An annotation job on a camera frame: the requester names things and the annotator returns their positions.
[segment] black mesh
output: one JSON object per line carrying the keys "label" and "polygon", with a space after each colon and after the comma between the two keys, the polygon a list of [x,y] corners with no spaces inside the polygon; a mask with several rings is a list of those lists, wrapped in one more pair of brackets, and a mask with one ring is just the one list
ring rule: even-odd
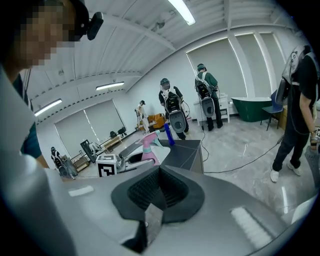
{"label": "black mesh", "polygon": [[196,182],[166,166],[154,166],[119,184],[111,193],[111,200],[124,219],[141,222],[145,221],[150,204],[163,211],[162,223],[184,222],[201,208],[204,199]]}
{"label": "black mesh", "polygon": [[167,208],[181,202],[189,191],[182,181],[164,170],[158,170],[133,184],[128,189],[128,197],[145,211],[159,190],[164,195]]}

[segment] man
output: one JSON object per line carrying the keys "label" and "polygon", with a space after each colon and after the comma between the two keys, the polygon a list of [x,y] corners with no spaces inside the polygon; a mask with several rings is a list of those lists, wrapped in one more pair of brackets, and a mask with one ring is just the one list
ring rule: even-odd
{"label": "man", "polygon": [[[313,106],[319,98],[317,95],[318,75],[308,45],[303,46],[300,55],[294,51],[290,57],[292,85],[288,95],[288,114],[284,137],[271,167],[270,178],[276,183],[283,161],[293,149],[291,160],[287,163],[296,175],[301,176],[300,157],[310,136],[311,148],[317,149],[316,127],[313,120]],[[296,71],[293,67],[297,60]]]}
{"label": "man", "polygon": [[[208,85],[210,87],[212,87],[211,98],[213,99],[213,103],[214,103],[216,124],[218,126],[218,129],[220,129],[224,124],[222,123],[222,120],[221,120],[219,99],[218,99],[218,96],[216,94],[216,88],[218,87],[218,81],[214,78],[214,76],[212,74],[207,72],[207,69],[206,69],[205,65],[203,65],[202,63],[200,63],[197,66],[197,70],[198,70],[197,77],[199,79],[202,79],[202,80],[206,81],[208,83]],[[195,81],[194,81],[195,82],[195,86],[197,86],[198,83],[201,83],[201,81],[199,79],[195,79]],[[208,130],[210,132],[210,131],[212,131],[214,129],[214,121],[212,120],[211,117],[207,117],[206,121],[208,123]]]}
{"label": "man", "polygon": [[[1,31],[4,40],[0,63],[15,90],[33,110],[20,71],[42,65],[58,43],[78,41],[88,28],[89,13],[84,0],[28,0],[18,3],[9,1],[7,4],[11,17],[6,17],[5,13],[1,16],[1,23],[6,25]],[[35,124],[21,152],[33,156],[44,168],[48,168],[39,147]]]}
{"label": "man", "polygon": [[64,167],[66,171],[69,173],[71,179],[75,180],[76,178],[73,176],[72,171],[69,171],[67,165],[63,165],[63,160],[58,151],[56,151],[55,147],[51,147],[51,159],[55,164],[55,167],[59,170],[61,167]]}
{"label": "man", "polygon": [[[164,91],[168,91],[170,89],[170,81],[166,78],[163,78],[160,81],[160,86],[161,86],[161,90],[159,92],[159,101],[161,103],[161,106],[165,106],[165,93]],[[173,89],[175,90],[176,95],[180,98],[181,102],[183,102],[184,97],[182,95],[182,93],[180,92],[180,90],[178,89],[178,87],[174,86]],[[186,134],[188,134],[189,131],[189,124],[187,122],[185,113],[182,111],[183,115],[184,115],[184,120],[185,120],[185,129],[184,132]],[[165,111],[165,118],[169,119],[169,113],[167,113],[167,110]],[[183,132],[177,132],[177,136],[179,137],[179,139],[181,140],[185,140],[186,139],[186,135]]]}
{"label": "man", "polygon": [[148,121],[148,116],[145,112],[144,105],[146,105],[144,100],[141,100],[138,107],[137,111],[140,114],[140,117],[142,119],[143,127],[145,132],[148,134],[149,133],[149,121]]}

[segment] green bathtub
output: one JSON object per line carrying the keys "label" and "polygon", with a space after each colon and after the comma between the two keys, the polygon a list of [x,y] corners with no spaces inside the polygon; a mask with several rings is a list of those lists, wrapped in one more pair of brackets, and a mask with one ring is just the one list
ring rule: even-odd
{"label": "green bathtub", "polygon": [[232,97],[231,99],[243,121],[257,122],[269,118],[269,114],[262,109],[272,106],[269,97]]}

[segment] vr headset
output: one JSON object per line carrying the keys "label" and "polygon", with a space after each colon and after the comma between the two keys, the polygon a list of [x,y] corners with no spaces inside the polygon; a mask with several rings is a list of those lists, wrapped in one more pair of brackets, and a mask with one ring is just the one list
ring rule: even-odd
{"label": "vr headset", "polygon": [[102,24],[104,23],[104,16],[102,12],[96,12],[92,18],[89,18],[89,12],[84,0],[70,0],[74,6],[76,13],[76,24],[74,35],[70,35],[69,41],[80,41],[83,35],[91,41],[96,38]]}

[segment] pink spray bottle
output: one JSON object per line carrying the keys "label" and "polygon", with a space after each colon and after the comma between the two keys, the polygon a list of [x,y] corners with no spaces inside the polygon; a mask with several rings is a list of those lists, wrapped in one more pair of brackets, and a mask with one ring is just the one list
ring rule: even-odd
{"label": "pink spray bottle", "polygon": [[142,139],[140,139],[138,142],[136,143],[140,143],[142,141],[143,143],[143,147],[142,147],[142,161],[147,160],[147,159],[153,159],[154,160],[154,164],[153,166],[159,166],[160,163],[156,157],[156,155],[152,152],[150,143],[155,143],[156,145],[158,145],[159,147],[162,147],[159,138],[158,138],[158,134],[160,133],[159,130],[156,130],[154,132],[151,132],[150,134],[146,135],[145,137],[143,137]]}

